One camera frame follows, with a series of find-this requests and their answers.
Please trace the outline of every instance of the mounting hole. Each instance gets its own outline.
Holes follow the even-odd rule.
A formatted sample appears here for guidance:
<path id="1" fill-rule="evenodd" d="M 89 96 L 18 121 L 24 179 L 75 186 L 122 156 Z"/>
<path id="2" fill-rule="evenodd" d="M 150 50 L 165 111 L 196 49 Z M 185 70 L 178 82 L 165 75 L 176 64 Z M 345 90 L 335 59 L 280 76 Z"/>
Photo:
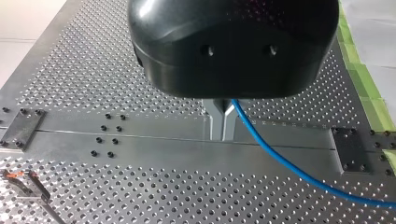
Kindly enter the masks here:
<path id="1" fill-rule="evenodd" d="M 214 50 L 214 48 L 213 48 L 212 46 L 210 46 L 210 45 L 203 45 L 203 46 L 201 46 L 201 53 L 202 53 L 202 55 L 204 55 L 204 56 L 209 56 L 209 57 L 211 57 L 211 56 L 213 56 L 213 54 L 215 53 L 215 50 Z"/>
<path id="2" fill-rule="evenodd" d="M 275 45 L 266 45 L 262 48 L 262 53 L 265 56 L 275 57 L 277 54 L 277 46 Z"/>

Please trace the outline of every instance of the blue cable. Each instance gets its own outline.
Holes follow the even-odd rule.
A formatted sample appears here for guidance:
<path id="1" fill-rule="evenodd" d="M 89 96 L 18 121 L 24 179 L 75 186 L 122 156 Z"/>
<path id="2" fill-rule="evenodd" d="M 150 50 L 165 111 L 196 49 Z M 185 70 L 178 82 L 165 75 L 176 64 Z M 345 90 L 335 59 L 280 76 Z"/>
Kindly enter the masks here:
<path id="1" fill-rule="evenodd" d="M 297 174 L 301 179 L 305 180 L 306 182 L 320 188 L 323 190 L 327 190 L 328 192 L 332 193 L 335 196 L 338 196 L 340 198 L 344 198 L 348 201 L 351 201 L 353 203 L 366 203 L 372 206 L 378 206 L 378 207 L 386 207 L 386 208 L 396 208 L 396 203 L 392 202 L 382 202 L 379 200 L 375 199 L 368 199 L 368 198 L 362 198 L 359 196 L 355 196 L 352 194 L 345 193 L 339 189 L 335 189 L 329 185 L 326 185 L 322 183 L 321 181 L 315 179 L 311 175 L 307 174 L 297 166 L 295 166 L 293 163 L 288 161 L 286 158 L 281 156 L 279 153 L 277 153 L 273 148 L 271 148 L 260 136 L 260 134 L 256 131 L 256 129 L 253 127 L 253 125 L 250 123 L 248 120 L 248 117 L 246 116 L 244 110 L 242 109 L 241 105 L 238 103 L 238 100 L 232 99 L 233 106 L 235 106 L 236 112 L 239 115 L 239 118 L 241 118 L 242 121 L 244 121 L 245 126 L 247 127 L 248 131 L 251 133 L 251 135 L 254 137 L 254 139 L 259 143 L 259 145 L 266 151 L 270 156 L 272 156 L 274 159 L 279 161 L 282 165 L 286 166 L 290 170 L 292 170 L 295 174 Z"/>

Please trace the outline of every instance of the black plastic housing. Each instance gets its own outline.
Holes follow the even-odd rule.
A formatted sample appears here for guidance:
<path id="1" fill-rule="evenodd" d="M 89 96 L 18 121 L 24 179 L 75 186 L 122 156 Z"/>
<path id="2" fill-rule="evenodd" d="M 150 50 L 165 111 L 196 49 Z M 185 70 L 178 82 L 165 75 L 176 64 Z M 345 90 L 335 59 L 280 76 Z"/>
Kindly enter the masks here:
<path id="1" fill-rule="evenodd" d="M 338 0 L 131 0 L 134 51 L 159 90 L 194 98 L 276 98 L 318 76 Z"/>

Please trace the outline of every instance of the perforated metal table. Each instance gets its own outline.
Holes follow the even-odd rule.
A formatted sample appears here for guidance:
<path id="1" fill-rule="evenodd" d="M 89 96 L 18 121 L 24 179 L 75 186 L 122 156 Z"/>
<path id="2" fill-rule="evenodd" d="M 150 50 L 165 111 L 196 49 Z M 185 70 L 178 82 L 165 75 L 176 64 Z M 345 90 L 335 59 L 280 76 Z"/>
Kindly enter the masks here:
<path id="1" fill-rule="evenodd" d="M 396 223 L 394 210 L 306 184 L 266 155 L 240 120 L 232 142 L 210 141 L 201 100 L 166 95 L 145 79 L 126 3 L 68 0 L 0 90 L 9 109 L 1 135 L 20 108 L 47 111 L 23 153 L 0 153 L 0 168 L 37 171 L 67 223 Z M 336 41 L 307 90 L 243 106 L 268 143 L 309 174 L 396 201 L 394 174 L 385 174 L 389 163 L 373 147 L 395 137 L 369 134 Z M 369 174 L 342 170 L 331 127 L 358 131 Z M 13 202 L 4 183 L 0 194 L 0 223 L 53 222 L 38 205 Z"/>

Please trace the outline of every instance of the bolt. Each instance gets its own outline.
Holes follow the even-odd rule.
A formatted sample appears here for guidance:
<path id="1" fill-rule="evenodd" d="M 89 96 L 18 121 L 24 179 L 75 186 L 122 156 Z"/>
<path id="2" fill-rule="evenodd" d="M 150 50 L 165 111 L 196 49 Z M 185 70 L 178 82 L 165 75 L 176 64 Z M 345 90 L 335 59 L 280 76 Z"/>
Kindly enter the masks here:
<path id="1" fill-rule="evenodd" d="M 98 155 L 98 153 L 95 150 L 91 151 L 91 156 L 96 157 Z"/>
<path id="2" fill-rule="evenodd" d="M 387 170 L 385 171 L 385 175 L 392 175 L 392 171 L 391 171 L 390 169 L 387 169 Z"/>
<path id="3" fill-rule="evenodd" d="M 385 155 L 380 155 L 380 156 L 379 156 L 379 159 L 380 159 L 381 161 L 385 161 L 385 160 L 387 159 L 387 157 L 386 157 Z"/>
<path id="4" fill-rule="evenodd" d="M 349 168 L 349 163 L 345 163 L 345 164 L 343 165 L 343 168 L 344 168 L 344 170 L 347 170 L 347 168 Z"/>
<path id="5" fill-rule="evenodd" d="M 365 171 L 366 170 L 366 164 L 361 165 L 361 171 Z"/>
<path id="6" fill-rule="evenodd" d="M 114 157 L 114 153 L 113 152 L 107 152 L 107 156 L 109 157 L 109 158 L 113 158 Z"/>
<path id="7" fill-rule="evenodd" d="M 23 146 L 23 143 L 18 141 L 15 143 L 15 146 L 21 148 Z"/>

